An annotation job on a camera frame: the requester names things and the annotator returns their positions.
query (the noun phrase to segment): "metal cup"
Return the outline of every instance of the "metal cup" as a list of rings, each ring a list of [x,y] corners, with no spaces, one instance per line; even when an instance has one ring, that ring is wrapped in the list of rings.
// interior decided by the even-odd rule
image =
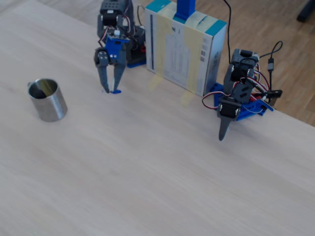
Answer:
[[[54,80],[39,79],[28,85],[30,98],[43,121],[58,121],[65,116],[68,108]]]

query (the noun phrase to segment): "black cable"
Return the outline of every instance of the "black cable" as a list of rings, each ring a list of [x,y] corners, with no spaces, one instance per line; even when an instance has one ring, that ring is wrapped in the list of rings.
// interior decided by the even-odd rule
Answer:
[[[140,5],[138,5],[138,7],[137,7],[137,16],[138,16],[138,21],[139,21],[140,26],[143,26],[143,24],[141,23],[140,17],[139,17],[139,8],[140,8],[140,7],[142,7],[143,9],[145,9],[145,8],[144,8],[144,6],[143,6],[143,5],[141,5],[141,4],[140,4]]]
[[[231,15],[232,15],[232,9],[230,4],[226,0],[223,0],[225,4],[230,9],[230,14],[228,18],[228,26],[227,26],[227,47],[228,47],[228,63],[231,64],[231,49],[230,49],[230,24],[231,24]]]
[[[269,71],[269,87],[270,87],[270,91],[272,89],[272,71]]]
[[[279,43],[281,43],[280,47],[279,47],[277,50],[275,50],[276,47],[277,47],[277,45],[278,45]],[[264,55],[260,56],[260,58],[263,58],[263,57],[268,56],[268,55],[271,55],[270,58],[272,58],[273,53],[276,53],[276,52],[280,51],[280,49],[282,48],[283,44],[284,44],[284,43],[283,43],[281,40],[278,41],[278,42],[275,44],[274,48],[272,49],[272,51],[271,51],[270,53],[264,54]]]

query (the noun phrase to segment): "blue post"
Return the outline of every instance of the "blue post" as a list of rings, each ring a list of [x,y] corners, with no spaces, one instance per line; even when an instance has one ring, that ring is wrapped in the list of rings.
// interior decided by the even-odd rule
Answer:
[[[186,21],[195,12],[196,0],[177,0],[176,17]]]

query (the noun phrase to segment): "tabletop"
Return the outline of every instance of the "tabletop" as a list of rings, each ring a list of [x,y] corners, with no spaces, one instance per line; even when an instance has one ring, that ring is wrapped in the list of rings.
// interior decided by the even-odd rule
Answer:
[[[31,0],[0,32],[1,236],[314,235],[315,128],[267,112],[220,142],[216,112],[145,66],[102,92],[95,28]],[[28,98],[39,78],[58,122]]]

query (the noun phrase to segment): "white box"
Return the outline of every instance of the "white box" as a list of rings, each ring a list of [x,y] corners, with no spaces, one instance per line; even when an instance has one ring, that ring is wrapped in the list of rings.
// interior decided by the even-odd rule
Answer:
[[[203,96],[217,80],[226,22],[197,11],[183,21],[176,8],[169,0],[146,7],[147,69]]]

